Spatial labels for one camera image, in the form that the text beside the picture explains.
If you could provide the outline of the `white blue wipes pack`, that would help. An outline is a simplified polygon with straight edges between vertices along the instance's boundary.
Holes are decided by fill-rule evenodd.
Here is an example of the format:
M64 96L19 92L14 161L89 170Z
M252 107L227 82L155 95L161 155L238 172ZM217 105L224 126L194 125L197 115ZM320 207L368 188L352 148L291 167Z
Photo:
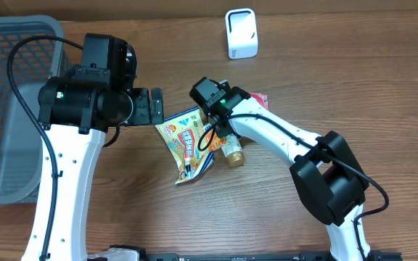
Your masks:
M164 119L155 126L176 161L177 186L200 178L214 162L214 153L197 148L204 128L198 106Z

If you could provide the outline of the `orange Kleenex tissue pack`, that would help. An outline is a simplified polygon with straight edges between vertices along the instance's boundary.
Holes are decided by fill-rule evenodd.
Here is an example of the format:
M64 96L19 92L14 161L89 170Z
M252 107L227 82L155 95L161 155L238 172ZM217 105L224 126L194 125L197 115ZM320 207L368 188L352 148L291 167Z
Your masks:
M213 138L210 138L212 136L213 131L209 132L206 136L205 136L205 145L209 145L208 150L210 152L214 152L217 149L222 148L223 146L226 146L226 138L219 138L216 134L214 135Z

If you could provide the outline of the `white floral cream tube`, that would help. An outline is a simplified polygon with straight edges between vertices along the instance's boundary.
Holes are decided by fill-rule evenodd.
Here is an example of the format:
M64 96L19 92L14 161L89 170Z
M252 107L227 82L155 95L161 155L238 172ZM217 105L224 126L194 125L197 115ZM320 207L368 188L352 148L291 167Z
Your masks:
M239 167L244 165L245 155L239 139L234 134L230 134L223 138L223 142L221 150L224 153L229 167Z

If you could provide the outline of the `red purple Carefree pack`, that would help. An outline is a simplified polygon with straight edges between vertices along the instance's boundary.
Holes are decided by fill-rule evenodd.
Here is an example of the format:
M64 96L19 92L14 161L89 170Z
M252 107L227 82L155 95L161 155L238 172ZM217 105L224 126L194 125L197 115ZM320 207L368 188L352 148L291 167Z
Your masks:
M254 98L264 109L269 109L267 95L260 93L250 93L250 96Z

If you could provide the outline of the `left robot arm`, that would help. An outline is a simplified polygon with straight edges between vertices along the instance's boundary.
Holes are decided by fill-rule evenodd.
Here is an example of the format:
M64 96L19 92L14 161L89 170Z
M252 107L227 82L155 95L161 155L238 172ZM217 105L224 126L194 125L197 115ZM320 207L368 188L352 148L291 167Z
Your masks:
M41 181L24 260L144 260L144 250L112 245L86 251L86 219L94 170L110 128L164 121L163 92L134 86L134 48L89 33L81 62L51 77L38 93L30 120L43 141Z

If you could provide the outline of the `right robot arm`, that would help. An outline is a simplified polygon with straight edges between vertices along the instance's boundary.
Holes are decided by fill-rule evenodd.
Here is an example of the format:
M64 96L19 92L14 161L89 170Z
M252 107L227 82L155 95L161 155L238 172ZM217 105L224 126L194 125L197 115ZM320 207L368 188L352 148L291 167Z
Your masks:
M189 95L209 119L209 134L248 138L288 166L303 206L327 228L333 259L369 259L361 224L369 182L341 135L298 128L226 81L202 78Z

